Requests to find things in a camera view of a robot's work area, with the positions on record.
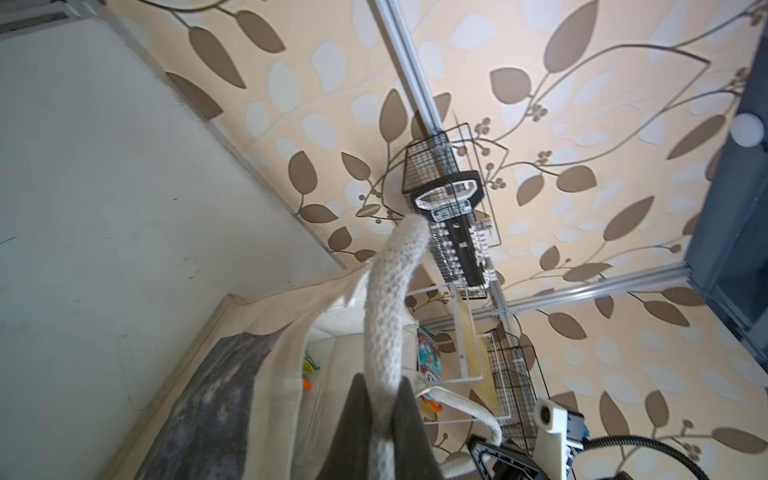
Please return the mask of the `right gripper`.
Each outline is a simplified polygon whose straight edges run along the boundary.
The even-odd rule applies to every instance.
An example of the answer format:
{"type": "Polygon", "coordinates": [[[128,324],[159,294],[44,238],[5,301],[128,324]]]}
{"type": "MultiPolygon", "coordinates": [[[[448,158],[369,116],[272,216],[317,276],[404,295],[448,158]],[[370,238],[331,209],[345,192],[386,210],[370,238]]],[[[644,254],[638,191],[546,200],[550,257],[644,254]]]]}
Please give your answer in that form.
{"type": "Polygon", "coordinates": [[[480,477],[486,480],[547,480],[548,476],[529,456],[485,438],[472,435],[467,441],[469,454],[480,477]]]}

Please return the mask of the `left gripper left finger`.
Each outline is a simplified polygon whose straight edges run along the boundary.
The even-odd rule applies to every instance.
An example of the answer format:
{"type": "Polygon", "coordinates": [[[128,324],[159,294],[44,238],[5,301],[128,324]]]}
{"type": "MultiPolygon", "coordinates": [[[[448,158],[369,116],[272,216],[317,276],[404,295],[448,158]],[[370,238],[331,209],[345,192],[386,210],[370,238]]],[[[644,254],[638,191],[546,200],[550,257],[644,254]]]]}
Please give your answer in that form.
{"type": "Polygon", "coordinates": [[[362,373],[353,378],[329,452],[317,480],[366,480],[372,407],[362,373]]]}

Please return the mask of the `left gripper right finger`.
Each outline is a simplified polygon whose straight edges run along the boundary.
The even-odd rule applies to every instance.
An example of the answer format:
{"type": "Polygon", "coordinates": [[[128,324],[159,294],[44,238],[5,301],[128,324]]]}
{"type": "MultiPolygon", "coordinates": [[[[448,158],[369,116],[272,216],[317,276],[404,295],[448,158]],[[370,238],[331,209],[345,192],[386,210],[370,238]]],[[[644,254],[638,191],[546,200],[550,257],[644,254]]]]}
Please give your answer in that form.
{"type": "Polygon", "coordinates": [[[443,480],[410,381],[401,379],[392,411],[396,480],[443,480]]]}

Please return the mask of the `cream canvas grocery bag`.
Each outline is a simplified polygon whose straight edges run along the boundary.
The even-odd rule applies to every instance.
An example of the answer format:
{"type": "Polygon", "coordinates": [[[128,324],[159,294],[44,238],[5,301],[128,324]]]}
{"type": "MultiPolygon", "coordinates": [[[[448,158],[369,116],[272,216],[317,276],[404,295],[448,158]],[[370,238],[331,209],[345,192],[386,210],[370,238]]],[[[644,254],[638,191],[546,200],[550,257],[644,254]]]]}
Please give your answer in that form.
{"type": "MultiPolygon", "coordinates": [[[[359,373],[372,407],[367,479],[395,479],[392,411],[403,377],[416,403],[427,396],[473,416],[499,445],[490,413],[403,368],[406,291],[429,237],[427,221],[408,215],[361,268],[226,306],[118,477],[316,479],[359,373]]],[[[435,459],[443,479],[475,467],[466,453],[435,459]]]]}

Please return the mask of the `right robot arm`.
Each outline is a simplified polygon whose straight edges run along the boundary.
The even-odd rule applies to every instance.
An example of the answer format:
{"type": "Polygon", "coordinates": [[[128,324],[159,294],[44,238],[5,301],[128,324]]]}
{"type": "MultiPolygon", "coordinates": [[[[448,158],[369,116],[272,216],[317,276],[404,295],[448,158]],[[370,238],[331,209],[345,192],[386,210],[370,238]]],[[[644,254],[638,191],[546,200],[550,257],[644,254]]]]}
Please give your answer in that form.
{"type": "Polygon", "coordinates": [[[482,479],[571,479],[582,453],[617,448],[625,454],[616,470],[592,459],[584,466],[587,479],[706,479],[708,474],[686,453],[655,439],[636,435],[603,436],[580,442],[556,439],[554,452],[533,459],[513,449],[493,446],[473,436],[468,443],[482,479]]]}

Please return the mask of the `Fox's candy bag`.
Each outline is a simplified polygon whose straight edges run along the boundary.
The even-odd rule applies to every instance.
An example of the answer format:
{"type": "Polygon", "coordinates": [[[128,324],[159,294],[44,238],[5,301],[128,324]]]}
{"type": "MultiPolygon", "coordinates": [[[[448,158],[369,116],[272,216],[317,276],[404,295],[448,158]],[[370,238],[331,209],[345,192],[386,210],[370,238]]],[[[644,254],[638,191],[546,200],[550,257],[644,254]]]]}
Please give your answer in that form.
{"type": "Polygon", "coordinates": [[[417,328],[418,369],[426,379],[434,384],[442,384],[440,350],[436,337],[428,330],[417,328]]]}

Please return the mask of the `white wooden two-tier shelf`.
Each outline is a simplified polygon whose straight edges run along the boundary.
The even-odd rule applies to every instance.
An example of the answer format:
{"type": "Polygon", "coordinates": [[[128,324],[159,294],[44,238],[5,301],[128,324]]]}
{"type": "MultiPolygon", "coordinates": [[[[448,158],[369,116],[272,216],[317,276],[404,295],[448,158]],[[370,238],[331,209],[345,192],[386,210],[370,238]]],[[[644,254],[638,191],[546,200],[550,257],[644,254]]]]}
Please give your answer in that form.
{"type": "Polygon", "coordinates": [[[411,290],[406,294],[405,307],[409,317],[404,327],[403,368],[422,374],[418,369],[417,340],[417,328],[421,326],[436,337],[442,367],[442,384],[427,379],[426,384],[450,391],[497,418],[500,411],[485,343],[475,327],[469,302],[456,286],[442,284],[411,290]]]}

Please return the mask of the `black socket tool set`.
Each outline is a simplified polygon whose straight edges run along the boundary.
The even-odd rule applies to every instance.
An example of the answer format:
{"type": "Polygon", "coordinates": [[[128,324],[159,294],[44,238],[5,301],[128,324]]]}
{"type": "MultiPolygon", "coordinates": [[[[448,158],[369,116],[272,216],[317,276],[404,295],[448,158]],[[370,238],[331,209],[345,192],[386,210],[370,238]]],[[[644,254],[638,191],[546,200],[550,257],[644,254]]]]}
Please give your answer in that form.
{"type": "Polygon", "coordinates": [[[469,296],[483,296],[489,280],[474,215],[484,197],[480,175],[459,171],[429,180],[405,179],[402,193],[429,221],[430,253],[443,279],[469,296]]]}

